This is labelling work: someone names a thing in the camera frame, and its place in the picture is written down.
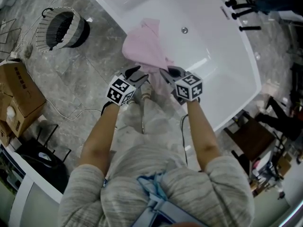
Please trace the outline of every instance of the wall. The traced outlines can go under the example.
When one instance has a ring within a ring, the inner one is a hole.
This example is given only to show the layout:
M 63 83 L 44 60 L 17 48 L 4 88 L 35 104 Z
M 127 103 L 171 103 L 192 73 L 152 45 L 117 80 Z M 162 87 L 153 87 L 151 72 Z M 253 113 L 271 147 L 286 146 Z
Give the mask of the wall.
M 7 225 L 15 196 L 0 182 L 0 219 Z
M 27 197 L 20 227 L 58 227 L 59 204 L 35 183 Z
M 275 189 L 262 192 L 255 200 L 255 219 L 252 227 L 269 227 L 289 208 L 286 199 L 277 200 L 279 197 Z
M 282 182 L 285 198 L 290 206 L 295 207 L 303 200 L 303 163 L 298 165 L 295 160 Z
M 295 207 L 291 207 L 270 227 L 302 227 L 303 224 L 303 201 Z

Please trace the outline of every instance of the marble floor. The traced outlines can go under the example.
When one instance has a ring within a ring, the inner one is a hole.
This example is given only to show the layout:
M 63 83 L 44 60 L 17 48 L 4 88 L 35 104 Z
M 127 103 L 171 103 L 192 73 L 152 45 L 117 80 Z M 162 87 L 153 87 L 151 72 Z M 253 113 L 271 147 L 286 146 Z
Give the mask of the marble floor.
M 0 11 L 0 19 L 8 21 L 17 18 L 13 27 L 20 27 L 25 34 L 41 15 L 42 10 L 49 7 L 52 1 L 54 0 L 17 0 L 13 7 L 5 7 Z M 92 18 L 89 38 L 78 48 L 65 48 L 49 53 L 41 53 L 34 46 L 32 56 L 27 60 L 27 67 L 44 96 L 63 115 L 73 119 L 85 109 L 101 110 L 106 102 L 104 95 L 108 82 L 121 67 L 130 62 L 121 53 L 125 33 L 95 0 L 58 0 L 52 5 L 59 6 L 72 7 L 85 19 Z M 289 69 L 293 60 L 286 52 L 290 46 L 286 26 L 269 21 L 268 16 L 263 14 L 249 14 L 241 19 L 244 24 L 262 26 L 261 31 L 247 32 L 257 56 L 262 82 L 262 91 L 245 108 L 254 115 L 258 108 L 264 105 L 268 94 L 278 100 L 283 100 L 284 97 L 289 99 L 291 86 Z M 24 40 L 31 41 L 37 26 L 38 22 L 25 35 Z M 11 35 L 8 40 L 16 40 L 16 35 Z M 6 54 L 0 53 L 0 58 L 6 57 Z M 65 162 L 71 171 L 77 165 L 81 146 L 100 113 L 84 112 L 76 120 L 71 121 L 60 116 L 47 102 L 43 114 L 49 122 L 47 126 L 49 130 L 53 127 L 50 124 L 59 125 L 49 147 L 55 149 L 55 154 L 61 159 L 68 149 L 72 150 Z M 36 134 L 37 124 L 36 122 L 30 128 L 31 133 Z M 239 151 L 225 132 L 219 130 L 216 134 L 224 154 L 230 154 L 231 149 Z M 185 135 L 189 141 L 189 132 L 185 132 Z M 193 151 L 188 152 L 188 160 L 189 166 L 196 169 Z

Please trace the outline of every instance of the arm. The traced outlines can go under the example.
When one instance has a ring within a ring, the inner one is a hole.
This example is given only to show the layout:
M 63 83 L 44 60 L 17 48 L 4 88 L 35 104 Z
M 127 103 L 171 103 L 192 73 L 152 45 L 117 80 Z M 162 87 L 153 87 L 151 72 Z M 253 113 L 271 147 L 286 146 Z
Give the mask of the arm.
M 191 136 L 201 170 L 207 163 L 221 156 L 216 136 L 197 100 L 187 103 Z
M 119 109 L 120 107 L 116 104 L 106 107 L 84 143 L 80 157 L 80 165 L 90 164 L 96 166 L 102 171 L 104 176 L 107 174 L 109 167 L 109 151 Z

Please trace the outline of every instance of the white bathtub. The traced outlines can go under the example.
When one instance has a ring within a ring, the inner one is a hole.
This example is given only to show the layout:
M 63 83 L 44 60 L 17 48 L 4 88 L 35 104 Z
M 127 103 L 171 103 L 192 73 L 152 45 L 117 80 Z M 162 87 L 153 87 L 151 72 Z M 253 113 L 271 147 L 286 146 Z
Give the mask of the white bathtub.
M 224 0 L 96 1 L 126 33 L 145 17 L 160 20 L 160 41 L 166 56 L 204 79 L 201 106 L 214 130 L 260 91 L 250 43 Z M 188 28 L 187 34 L 181 32 L 182 27 Z

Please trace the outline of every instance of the pink towel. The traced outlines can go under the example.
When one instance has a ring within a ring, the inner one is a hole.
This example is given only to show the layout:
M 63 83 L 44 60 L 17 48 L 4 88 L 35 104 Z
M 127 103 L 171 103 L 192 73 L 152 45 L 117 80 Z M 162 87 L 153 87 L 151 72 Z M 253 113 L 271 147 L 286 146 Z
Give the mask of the pink towel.
M 158 95 L 170 96 L 172 88 L 168 86 L 159 72 L 167 70 L 174 62 L 165 57 L 159 40 L 160 21 L 145 18 L 141 27 L 128 33 L 122 48 L 123 55 L 141 65 L 140 70 L 149 74 L 149 82 Z

